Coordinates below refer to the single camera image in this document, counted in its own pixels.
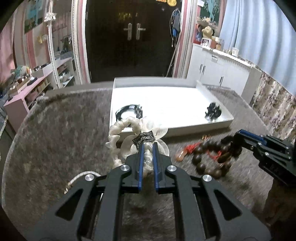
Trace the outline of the grey fluffy rug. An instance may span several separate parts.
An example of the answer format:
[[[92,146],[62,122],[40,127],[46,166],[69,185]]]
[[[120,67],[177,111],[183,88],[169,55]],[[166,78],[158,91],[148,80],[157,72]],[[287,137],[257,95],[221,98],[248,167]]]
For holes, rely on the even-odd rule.
[[[27,240],[270,240],[269,229],[240,193],[261,201],[271,177],[242,154],[215,173],[194,176],[177,164],[177,193],[157,193],[154,171],[140,192],[125,192],[130,167],[112,168],[111,87],[56,94],[37,101],[9,150],[3,207]],[[188,139],[166,138],[171,157]]]

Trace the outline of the dark double door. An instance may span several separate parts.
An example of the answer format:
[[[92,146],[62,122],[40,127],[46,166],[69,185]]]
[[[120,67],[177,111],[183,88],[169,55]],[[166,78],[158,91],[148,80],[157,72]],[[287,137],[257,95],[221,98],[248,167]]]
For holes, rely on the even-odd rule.
[[[87,1],[91,82],[171,77],[183,1]]]

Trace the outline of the cream satin scrunchie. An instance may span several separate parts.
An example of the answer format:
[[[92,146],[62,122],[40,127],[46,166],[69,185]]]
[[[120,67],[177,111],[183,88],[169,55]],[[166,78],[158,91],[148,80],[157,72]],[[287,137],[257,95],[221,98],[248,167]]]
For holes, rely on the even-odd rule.
[[[117,147],[117,142],[120,140],[121,133],[126,128],[131,127],[132,134],[127,136],[120,148]],[[129,117],[125,120],[118,120],[114,125],[111,125],[108,133],[108,142],[106,147],[109,149],[109,154],[112,160],[112,168],[123,165],[127,158],[139,151],[139,146],[144,146],[144,167],[143,175],[152,173],[154,170],[152,163],[152,146],[157,144],[160,154],[169,156],[170,151],[167,144],[162,140],[168,132],[167,128],[155,127],[153,124],[146,121],[145,118]]]

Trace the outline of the pink curtain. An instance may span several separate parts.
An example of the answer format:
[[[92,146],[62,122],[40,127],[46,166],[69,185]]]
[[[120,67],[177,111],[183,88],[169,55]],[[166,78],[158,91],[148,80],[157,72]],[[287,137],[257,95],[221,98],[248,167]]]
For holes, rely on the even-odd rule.
[[[13,19],[9,19],[1,32],[1,83],[5,82],[11,75],[11,69],[15,69],[13,57]]]

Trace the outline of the black hair claw clip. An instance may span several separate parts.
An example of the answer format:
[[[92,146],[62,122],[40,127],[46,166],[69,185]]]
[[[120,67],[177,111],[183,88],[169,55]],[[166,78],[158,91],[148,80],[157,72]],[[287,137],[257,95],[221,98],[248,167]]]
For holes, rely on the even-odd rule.
[[[211,102],[210,105],[207,107],[207,112],[205,112],[205,118],[213,121],[220,117],[222,114],[222,110],[220,106],[216,104],[216,102]]]

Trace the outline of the dolphin poster right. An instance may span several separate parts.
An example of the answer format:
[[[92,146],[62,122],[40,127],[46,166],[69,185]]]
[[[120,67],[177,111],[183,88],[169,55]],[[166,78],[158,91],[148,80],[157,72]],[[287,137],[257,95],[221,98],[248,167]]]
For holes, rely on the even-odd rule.
[[[209,18],[210,23],[219,23],[221,0],[204,0],[204,6],[201,7],[200,17]]]

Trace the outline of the pink shelf unit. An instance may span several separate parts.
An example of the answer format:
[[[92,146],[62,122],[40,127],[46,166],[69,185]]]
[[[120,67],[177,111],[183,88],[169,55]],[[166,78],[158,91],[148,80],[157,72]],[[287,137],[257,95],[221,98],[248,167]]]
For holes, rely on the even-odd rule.
[[[62,88],[75,84],[76,69],[73,63],[74,60],[72,58],[56,60],[58,78]],[[42,71],[42,77],[38,78],[29,86],[26,86],[19,94],[15,95],[4,104],[4,110],[8,115],[8,121],[14,131],[20,128],[23,120],[30,112],[38,97],[45,94],[48,90],[58,88],[55,82],[52,64],[45,66]]]

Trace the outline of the white shallow tray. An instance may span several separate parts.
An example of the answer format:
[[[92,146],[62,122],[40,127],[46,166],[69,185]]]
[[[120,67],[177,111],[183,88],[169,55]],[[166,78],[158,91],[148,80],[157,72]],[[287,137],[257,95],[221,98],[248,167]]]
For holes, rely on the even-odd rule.
[[[216,120],[205,118],[211,102],[222,114]],[[155,127],[168,128],[167,137],[207,133],[227,128],[234,117],[218,98],[199,81],[165,77],[122,77],[113,83],[109,124],[115,113],[127,105],[142,107],[143,117]]]

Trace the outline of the dolphin poster left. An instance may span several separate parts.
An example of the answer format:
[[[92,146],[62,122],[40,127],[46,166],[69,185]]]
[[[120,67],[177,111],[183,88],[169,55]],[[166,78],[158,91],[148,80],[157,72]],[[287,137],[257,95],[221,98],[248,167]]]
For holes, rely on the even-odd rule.
[[[43,23],[43,6],[43,0],[31,0],[27,2],[24,22],[25,33]]]

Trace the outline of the standing mirror white frame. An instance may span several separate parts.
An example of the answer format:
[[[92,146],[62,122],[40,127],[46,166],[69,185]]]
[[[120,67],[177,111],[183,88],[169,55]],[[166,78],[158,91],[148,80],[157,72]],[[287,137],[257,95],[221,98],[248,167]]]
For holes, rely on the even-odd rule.
[[[50,56],[50,82],[54,89],[90,83],[86,51],[87,1],[45,1]]]

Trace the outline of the plush toy on cabinet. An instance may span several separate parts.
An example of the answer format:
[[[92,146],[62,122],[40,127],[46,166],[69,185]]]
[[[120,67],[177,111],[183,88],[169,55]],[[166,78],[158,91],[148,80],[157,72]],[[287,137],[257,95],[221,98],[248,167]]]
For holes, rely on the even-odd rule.
[[[205,28],[203,28],[202,35],[203,35],[203,38],[212,39],[212,36],[213,36],[212,28],[210,26],[206,26]]]

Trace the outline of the white cabinet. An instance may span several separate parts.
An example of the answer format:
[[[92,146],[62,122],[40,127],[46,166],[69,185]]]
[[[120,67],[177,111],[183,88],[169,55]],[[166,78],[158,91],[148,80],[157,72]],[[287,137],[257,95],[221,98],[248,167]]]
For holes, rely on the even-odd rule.
[[[239,58],[197,44],[192,47],[188,79],[229,88],[250,103],[260,77],[261,71]]]

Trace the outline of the blue curtain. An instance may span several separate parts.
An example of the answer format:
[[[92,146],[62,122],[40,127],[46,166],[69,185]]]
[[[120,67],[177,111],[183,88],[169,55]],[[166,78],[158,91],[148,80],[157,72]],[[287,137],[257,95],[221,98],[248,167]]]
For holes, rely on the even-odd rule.
[[[295,30],[274,1],[227,1],[220,38],[295,95]]]

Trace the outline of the dolphin poster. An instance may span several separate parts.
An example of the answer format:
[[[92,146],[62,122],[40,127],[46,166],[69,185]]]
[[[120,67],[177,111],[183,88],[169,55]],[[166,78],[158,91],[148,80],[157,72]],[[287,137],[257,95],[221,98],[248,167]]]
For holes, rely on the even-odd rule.
[[[200,17],[209,18],[210,23],[219,23],[221,0],[204,0],[204,6],[201,7]]]
[[[43,23],[43,6],[43,0],[31,0],[27,2],[24,22],[25,33]]]

